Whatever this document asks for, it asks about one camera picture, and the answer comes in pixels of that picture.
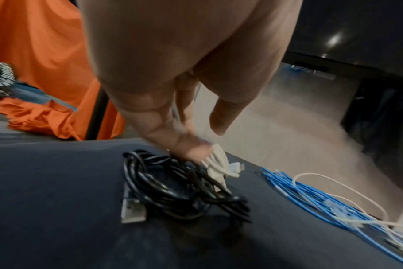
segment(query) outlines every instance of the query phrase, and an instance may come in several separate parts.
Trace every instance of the orange tablecloth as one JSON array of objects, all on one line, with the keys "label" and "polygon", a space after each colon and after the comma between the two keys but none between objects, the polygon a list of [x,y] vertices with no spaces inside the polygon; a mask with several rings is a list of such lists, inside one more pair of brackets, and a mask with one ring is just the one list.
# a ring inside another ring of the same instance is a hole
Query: orange tablecloth
[{"label": "orange tablecloth", "polygon": [[[18,78],[78,107],[6,98],[0,113],[18,130],[82,140],[100,83],[91,72],[79,10],[68,0],[0,0],[0,61]],[[98,139],[123,132],[124,120],[109,104]]]}]

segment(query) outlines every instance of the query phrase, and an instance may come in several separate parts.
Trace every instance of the coiled black cable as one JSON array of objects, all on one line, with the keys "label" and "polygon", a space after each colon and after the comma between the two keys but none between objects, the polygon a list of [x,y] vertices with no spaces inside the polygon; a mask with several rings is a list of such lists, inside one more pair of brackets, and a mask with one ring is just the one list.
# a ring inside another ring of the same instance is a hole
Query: coiled black cable
[{"label": "coiled black cable", "polygon": [[[148,208],[176,219],[192,220],[217,205],[237,220],[252,222],[247,199],[234,196],[199,165],[145,150],[125,152],[123,157],[126,183],[135,198]],[[159,170],[172,180],[158,180],[153,174]]]}]

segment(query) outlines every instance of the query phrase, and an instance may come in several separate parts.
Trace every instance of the bundle of black cable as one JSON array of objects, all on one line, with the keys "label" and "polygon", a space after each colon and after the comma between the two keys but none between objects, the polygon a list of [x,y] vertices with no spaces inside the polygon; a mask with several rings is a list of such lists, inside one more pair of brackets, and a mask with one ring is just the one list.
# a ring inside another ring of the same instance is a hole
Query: bundle of black cable
[{"label": "bundle of black cable", "polygon": [[199,165],[145,150],[125,152],[123,157],[126,183],[147,208],[176,219],[192,220],[217,205],[232,219],[251,222],[247,199],[234,196]]}]

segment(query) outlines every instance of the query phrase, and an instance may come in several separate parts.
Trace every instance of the crumpled orange fabric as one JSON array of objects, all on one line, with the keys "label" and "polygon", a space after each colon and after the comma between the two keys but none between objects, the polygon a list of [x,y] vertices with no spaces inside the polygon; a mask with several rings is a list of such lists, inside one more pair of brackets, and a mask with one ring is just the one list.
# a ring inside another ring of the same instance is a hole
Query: crumpled orange fabric
[{"label": "crumpled orange fabric", "polygon": [[[68,0],[0,0],[0,61],[18,78],[65,101],[77,112],[50,101],[45,105],[6,98],[0,113],[11,128],[85,138],[100,83],[86,55],[79,10]],[[109,103],[98,139],[121,134],[124,119]]]}]

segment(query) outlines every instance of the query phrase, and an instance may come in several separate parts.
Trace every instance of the beige floor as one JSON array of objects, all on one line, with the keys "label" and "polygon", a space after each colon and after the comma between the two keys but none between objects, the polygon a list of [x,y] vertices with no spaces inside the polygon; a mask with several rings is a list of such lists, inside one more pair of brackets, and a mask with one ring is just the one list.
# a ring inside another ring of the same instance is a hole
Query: beige floor
[{"label": "beige floor", "polygon": [[[339,126],[357,86],[357,81],[329,80],[294,72],[282,64],[265,91],[222,137],[209,127],[216,96],[202,87],[195,105],[197,132],[225,151],[270,170],[279,169],[290,176],[304,172],[330,176],[375,200],[397,220],[403,210],[403,191]],[[301,181],[349,198],[381,217],[370,202],[333,182],[314,177]]]}]

